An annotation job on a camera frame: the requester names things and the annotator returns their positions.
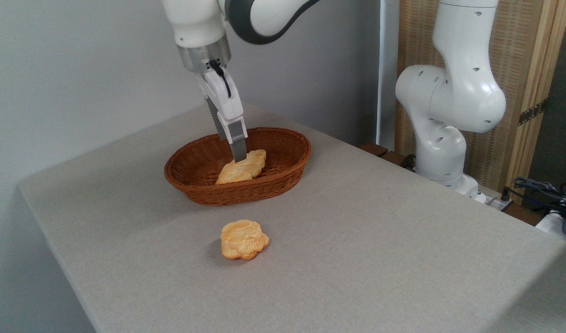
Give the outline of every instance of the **bread on table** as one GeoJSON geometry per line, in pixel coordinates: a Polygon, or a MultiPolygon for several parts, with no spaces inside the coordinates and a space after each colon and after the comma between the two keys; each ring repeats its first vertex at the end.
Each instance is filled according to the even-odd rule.
{"type": "Polygon", "coordinates": [[[231,222],[221,230],[221,253],[228,259],[253,259],[269,242],[270,238],[254,221],[231,222]]]}
{"type": "Polygon", "coordinates": [[[266,162],[266,151],[263,149],[252,150],[246,155],[245,160],[237,162],[232,160],[226,164],[215,185],[234,183],[237,181],[255,179],[260,175],[266,162]]]}

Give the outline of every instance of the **metal hinge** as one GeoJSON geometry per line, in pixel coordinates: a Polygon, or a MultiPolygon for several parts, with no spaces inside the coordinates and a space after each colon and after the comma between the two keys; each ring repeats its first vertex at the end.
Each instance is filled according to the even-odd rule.
{"type": "Polygon", "coordinates": [[[547,105],[547,101],[548,99],[544,99],[543,101],[541,101],[540,103],[534,105],[533,107],[530,107],[529,109],[527,109],[526,111],[522,112],[519,115],[519,125],[522,125],[526,122],[529,122],[530,120],[532,120],[532,118],[537,117],[539,114],[543,113],[544,111],[546,111],[546,105],[547,105]]]}

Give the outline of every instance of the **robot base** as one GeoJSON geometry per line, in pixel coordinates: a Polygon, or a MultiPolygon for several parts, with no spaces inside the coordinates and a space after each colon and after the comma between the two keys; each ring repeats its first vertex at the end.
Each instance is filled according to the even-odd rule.
{"type": "Polygon", "coordinates": [[[482,194],[482,192],[478,190],[478,182],[465,173],[454,180],[435,182],[445,187],[449,187],[452,190],[463,194],[464,196],[473,198],[478,202],[484,203],[486,200],[486,196],[484,196],[484,194],[482,194]]]}
{"type": "Polygon", "coordinates": [[[505,211],[513,202],[512,200],[501,200],[501,193],[478,185],[475,179],[465,173],[452,181],[436,181],[435,183],[452,188],[464,196],[500,211],[505,211]]]}

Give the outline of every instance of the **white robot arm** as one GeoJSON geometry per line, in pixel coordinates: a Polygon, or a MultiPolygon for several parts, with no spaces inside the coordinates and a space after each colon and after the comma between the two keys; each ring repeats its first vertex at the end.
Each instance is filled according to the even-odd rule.
{"type": "Polygon", "coordinates": [[[225,69],[231,58],[226,21],[247,42],[267,44],[282,36],[318,0],[162,1],[182,63],[196,74],[219,137],[229,142],[234,160],[244,160],[248,133],[240,95],[225,69]]]}
{"type": "Polygon", "coordinates": [[[478,183],[463,173],[466,141],[458,129],[488,132],[505,112],[488,59],[497,3],[440,0],[433,44],[446,68],[410,66],[396,84],[414,127],[416,172],[479,201],[478,183]]]}

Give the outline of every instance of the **brown wicker basket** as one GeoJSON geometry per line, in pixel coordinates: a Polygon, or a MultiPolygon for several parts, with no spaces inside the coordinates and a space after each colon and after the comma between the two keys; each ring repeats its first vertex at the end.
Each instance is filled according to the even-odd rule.
{"type": "Polygon", "coordinates": [[[301,179],[311,154],[303,134],[277,127],[248,130],[247,151],[266,150],[262,174],[252,180],[215,185],[225,164],[233,157],[227,141],[217,134],[192,141],[167,161],[167,181],[193,202],[206,206],[227,206],[272,198],[289,191],[301,179]]]}

